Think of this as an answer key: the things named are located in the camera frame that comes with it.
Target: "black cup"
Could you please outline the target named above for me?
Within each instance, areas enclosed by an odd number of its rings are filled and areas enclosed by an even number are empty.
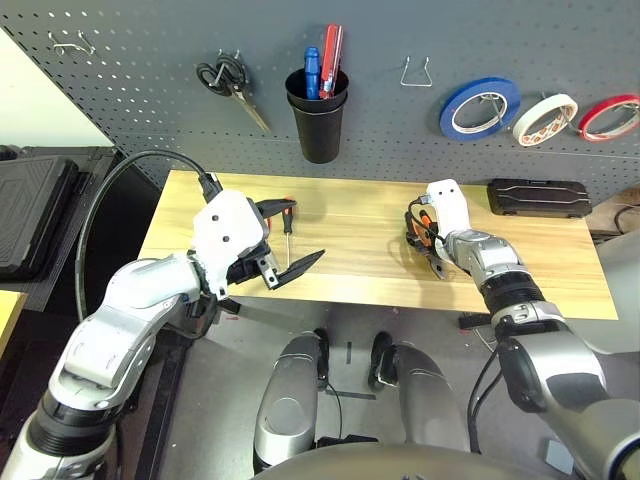
[[[303,68],[289,75],[285,82],[302,154],[312,163],[328,163],[340,152],[342,108],[347,101],[348,86],[349,77],[340,71],[333,97],[308,100]]]

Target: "black tool case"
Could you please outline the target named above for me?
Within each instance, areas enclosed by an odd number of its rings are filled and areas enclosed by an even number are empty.
[[[0,280],[39,272],[77,174],[59,156],[0,162]]]
[[[496,178],[487,195],[497,215],[580,218],[591,213],[589,195],[578,182]]]

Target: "cable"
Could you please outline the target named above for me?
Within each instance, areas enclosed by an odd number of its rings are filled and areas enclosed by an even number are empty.
[[[493,352],[493,351],[495,350],[495,348],[494,348],[494,347],[492,347],[492,346],[489,344],[489,342],[487,342],[487,341],[484,339],[484,337],[483,337],[483,336],[482,336],[482,334],[480,333],[480,330],[479,330],[479,329],[474,328],[474,329],[473,329],[473,332],[474,332],[474,333],[476,334],[476,336],[480,339],[480,341],[481,341],[482,343],[484,343],[484,346],[485,346],[485,347],[487,347],[487,350],[489,350],[490,352]]]
[[[413,209],[412,209],[412,207],[414,205],[424,205],[424,204],[420,201],[420,197],[416,198],[415,200],[413,200],[413,201],[411,201],[409,203],[409,206],[407,207],[407,210],[409,211],[409,214],[411,215],[411,218],[413,219],[413,221],[416,222],[418,225],[420,225],[422,228],[424,228],[427,232],[429,232],[435,238],[440,240],[442,242],[442,245],[444,245],[446,243],[446,240],[444,238],[442,238],[440,235],[438,235],[436,232],[434,232],[431,228],[427,227],[424,223],[422,223],[421,220],[419,220],[415,216],[415,214],[413,213]]]
[[[484,389],[484,392],[482,392],[482,395],[480,395],[480,398],[478,398],[476,405],[473,407],[473,412],[471,412],[471,418],[473,420],[474,425],[476,423],[476,419],[478,417],[478,412],[480,411],[480,407],[482,406],[484,401],[487,399],[489,394],[493,391],[493,389],[496,388],[496,385],[500,383],[501,379],[502,379],[502,370],[500,370],[497,373],[497,375],[493,378],[493,380],[491,380],[491,383],[487,386],[487,388]]]
[[[83,321],[87,316],[87,299],[84,285],[84,263],[87,251],[87,243],[89,240],[89,231],[91,230],[91,225],[93,224],[93,220],[96,216],[96,213],[98,212],[98,208],[100,207],[100,204],[102,203],[102,200],[106,196],[107,191],[109,190],[111,185],[128,167],[133,165],[136,160],[152,156],[163,156],[171,158],[173,160],[178,160],[192,168],[198,174],[198,181],[202,186],[203,195],[207,203],[220,191],[222,191],[222,186],[220,185],[220,182],[215,177],[215,175],[212,176],[211,174],[205,172],[205,170],[198,163],[196,163],[186,155],[172,152],[170,150],[145,150],[134,155],[129,155],[120,163],[118,163],[113,168],[113,170],[111,170],[111,172],[109,172],[109,174],[105,177],[102,185],[100,185],[100,188],[98,188],[98,191],[96,192],[96,195],[93,198],[91,205],[89,206],[87,217],[82,224],[80,237],[78,238],[78,249],[76,251],[75,263],[75,293],[78,321],[80,322]]]
[[[122,460],[124,458],[124,443],[120,420],[116,422],[116,479],[122,480]]]
[[[616,228],[620,232],[620,235],[624,235],[625,233],[624,230],[622,230],[622,227],[620,226],[620,215],[622,215],[624,212],[628,212],[629,210],[632,210],[634,208],[639,208],[639,207],[640,207],[640,203],[627,205],[626,207],[622,207],[620,210],[618,210],[618,213],[615,214],[615,216],[613,217],[613,223],[615,224]]]
[[[497,356],[498,356],[498,348],[496,348],[493,352],[491,352],[491,356],[487,360],[487,363],[485,363],[484,367],[482,367],[482,370],[480,371],[480,375],[478,375],[478,379],[476,380],[476,383],[473,386],[473,389],[471,390],[471,395],[469,396],[469,403],[467,404],[467,429],[469,430],[469,444],[471,446],[471,451],[474,453],[482,453],[480,452],[480,445],[478,443],[478,430],[475,424],[474,410],[475,410],[475,405],[477,405],[477,403],[474,405],[474,399],[476,398],[478,390],[480,389],[480,384],[482,383],[482,380],[484,379],[484,376],[486,375],[487,370],[489,370],[489,367],[491,366],[491,364],[493,363],[493,361],[496,359]],[[485,394],[488,395],[487,390],[485,390],[482,393],[482,395],[486,398]]]
[[[601,245],[612,238],[617,238],[619,236],[620,234],[617,232],[591,232],[591,240],[593,240],[594,245]]]
[[[327,382],[327,387],[331,389],[333,394],[336,396],[336,400],[338,401],[338,414],[340,415],[340,431],[338,433],[338,440],[342,439],[342,404],[340,403],[340,395],[336,392],[336,389],[333,388],[331,383]]]

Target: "blue screwdriver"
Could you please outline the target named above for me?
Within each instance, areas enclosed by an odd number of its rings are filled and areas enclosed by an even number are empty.
[[[307,99],[318,100],[320,86],[320,52],[316,47],[307,47],[304,52],[304,75],[307,81]]]

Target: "wooden table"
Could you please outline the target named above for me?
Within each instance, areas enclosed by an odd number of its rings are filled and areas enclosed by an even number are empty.
[[[0,290],[0,356],[9,342],[26,299],[24,293]]]
[[[257,278],[232,285],[234,296],[393,305],[485,312],[482,297],[462,271],[439,280],[405,241],[407,204],[421,183],[219,174],[224,188],[255,201],[292,196],[298,201],[292,259],[319,249],[325,255],[302,277],[275,291]],[[583,219],[503,217],[489,209],[486,189],[463,186],[471,224],[509,240],[545,297],[568,318],[617,319],[607,283]],[[140,251],[162,258],[190,247],[192,220],[204,206],[196,175],[172,171]],[[269,237],[286,266],[282,218]]]

